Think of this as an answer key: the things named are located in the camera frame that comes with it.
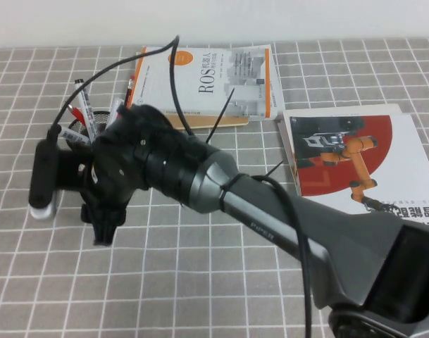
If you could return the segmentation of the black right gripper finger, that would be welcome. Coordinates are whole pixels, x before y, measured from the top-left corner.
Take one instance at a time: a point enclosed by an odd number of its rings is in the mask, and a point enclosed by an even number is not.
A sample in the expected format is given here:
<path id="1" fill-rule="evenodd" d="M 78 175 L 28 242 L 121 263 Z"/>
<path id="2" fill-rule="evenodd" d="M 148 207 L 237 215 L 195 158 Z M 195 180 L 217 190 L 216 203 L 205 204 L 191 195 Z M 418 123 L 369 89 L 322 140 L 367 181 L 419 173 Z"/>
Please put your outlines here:
<path id="1" fill-rule="evenodd" d="M 116 233 L 116 224 L 108 221 L 96 221 L 93 224 L 95 246 L 110 246 Z"/>
<path id="2" fill-rule="evenodd" d="M 80 219 L 84 223 L 107 225 L 123 225 L 126 220 L 125 208 L 102 208 L 83 204 L 80 209 Z"/>

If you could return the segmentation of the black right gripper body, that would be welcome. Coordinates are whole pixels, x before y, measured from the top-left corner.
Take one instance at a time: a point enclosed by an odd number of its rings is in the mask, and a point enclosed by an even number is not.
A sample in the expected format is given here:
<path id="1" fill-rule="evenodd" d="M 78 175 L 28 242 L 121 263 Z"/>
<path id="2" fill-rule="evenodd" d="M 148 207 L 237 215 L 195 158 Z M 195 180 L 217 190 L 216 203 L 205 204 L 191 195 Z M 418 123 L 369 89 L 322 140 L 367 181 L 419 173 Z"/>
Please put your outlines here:
<path id="1" fill-rule="evenodd" d="M 171 131 L 171 123 L 156 108 L 121 106 L 118 118 L 92 144 L 93 160 L 82 193 L 87 207 L 125 208 L 136 190 L 161 186 L 172 151 L 159 142 Z"/>

